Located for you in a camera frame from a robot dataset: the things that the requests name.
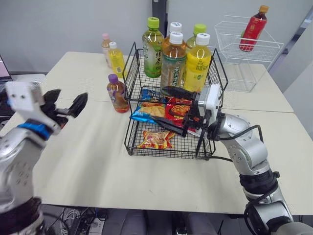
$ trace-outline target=white bottle cap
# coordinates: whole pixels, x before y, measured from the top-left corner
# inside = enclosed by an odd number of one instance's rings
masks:
[[[172,44],[182,44],[183,34],[179,32],[171,32],[170,34],[170,43]]]
[[[179,22],[171,22],[170,24],[170,33],[179,32],[182,33],[182,24]]]
[[[196,37],[196,44],[199,46],[206,46],[210,43],[210,34],[198,33]]]
[[[110,42],[109,46],[110,46],[111,49],[116,49],[117,48],[116,42]]]

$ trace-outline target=gray wall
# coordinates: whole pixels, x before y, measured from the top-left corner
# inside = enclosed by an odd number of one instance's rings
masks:
[[[306,28],[286,58],[272,74],[284,92],[313,60],[313,23]]]
[[[211,35],[210,46],[216,44],[214,26],[224,15],[255,15],[260,5],[269,6],[267,31],[281,43],[288,43],[313,5],[312,0],[169,0],[168,22],[182,23],[184,39],[192,36],[193,25],[204,23]]]
[[[313,61],[288,87],[284,95],[313,140]]]
[[[101,53],[107,32],[141,46],[151,0],[0,0],[0,54],[10,71],[50,71],[67,51]]]

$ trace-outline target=plastic bottle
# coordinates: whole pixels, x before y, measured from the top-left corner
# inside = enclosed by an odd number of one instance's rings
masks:
[[[196,47],[187,54],[187,69],[184,89],[191,92],[201,92],[204,87],[212,53],[207,48],[210,35],[199,33],[196,38]]]
[[[142,35],[144,53],[144,72],[148,77],[156,78],[161,75],[161,50],[164,41],[163,34],[158,30],[159,19],[148,18],[148,31]]]
[[[123,78],[123,69],[125,66],[123,53],[117,48],[116,42],[110,42],[109,56],[112,63],[113,72],[119,77]]]
[[[182,24],[179,23],[179,22],[172,22],[170,24],[170,34],[171,32],[179,32],[179,33],[182,33]],[[164,42],[162,44],[162,52],[164,51],[164,49],[166,47],[168,47],[170,45],[170,35],[167,36],[165,39],[164,39]],[[184,40],[182,40],[182,47],[185,49],[186,48],[186,43]]]
[[[259,13],[250,18],[250,21],[246,26],[246,30],[244,31],[242,38],[255,40],[259,39],[259,36],[261,35],[265,24],[268,22],[265,16],[265,13],[267,13],[268,9],[268,6],[260,6]],[[239,49],[242,51],[252,51],[256,43],[256,41],[241,39]]]
[[[118,80],[116,74],[109,75],[109,84],[107,91],[115,110],[119,113],[125,113],[129,110],[129,104],[125,100],[125,85]]]
[[[206,25],[197,23],[194,26],[194,35],[189,38],[186,42],[186,53],[188,53],[192,48],[196,46],[196,37],[198,33],[205,33],[206,32]]]
[[[171,32],[169,46],[162,55],[161,87],[182,86],[186,71],[186,52],[183,47],[183,34]]]
[[[103,33],[102,34],[102,38],[103,38],[102,51],[103,51],[104,56],[106,58],[106,62],[107,62],[108,67],[110,69],[112,69],[112,64],[111,64],[110,57],[109,57],[109,51],[110,51],[109,43],[111,42],[110,38],[109,38],[109,34],[108,33]]]

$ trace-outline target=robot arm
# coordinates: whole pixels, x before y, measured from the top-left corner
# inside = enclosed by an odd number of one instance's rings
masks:
[[[258,235],[297,235],[311,234],[313,228],[294,222],[288,209],[277,178],[267,160],[268,152],[263,142],[256,138],[252,130],[239,137],[232,137],[250,127],[243,117],[220,114],[218,130],[221,142],[228,150],[230,158],[239,172],[240,183],[248,199],[245,209],[245,221],[250,231]],[[254,231],[249,226],[249,217]]]
[[[258,139],[253,135],[252,127],[245,118],[221,113],[219,85],[205,87],[201,94],[190,94],[180,88],[163,89],[164,94],[192,99],[193,102],[184,118],[184,127],[181,130],[177,127],[172,128],[168,121],[157,118],[156,122],[159,125],[182,136],[186,134],[188,127],[196,129],[201,127],[202,133],[206,131],[209,139],[221,141],[227,148],[249,201],[244,216],[252,234],[313,234],[313,228],[310,226],[293,221],[277,182],[279,173],[272,172],[270,169],[267,160],[268,151],[263,143],[261,129],[259,128],[260,139]]]
[[[33,167],[50,135],[61,131],[66,116],[80,114],[88,95],[79,95],[69,109],[57,109],[60,90],[42,96],[38,84],[21,82],[7,82],[6,90],[10,106],[26,122],[0,139],[0,234],[40,234],[43,216],[34,197]]]

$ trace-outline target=purple bottle cap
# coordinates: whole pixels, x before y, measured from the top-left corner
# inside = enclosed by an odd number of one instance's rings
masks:
[[[109,78],[109,82],[113,84],[118,83],[118,77],[115,73],[110,74],[108,78]]]

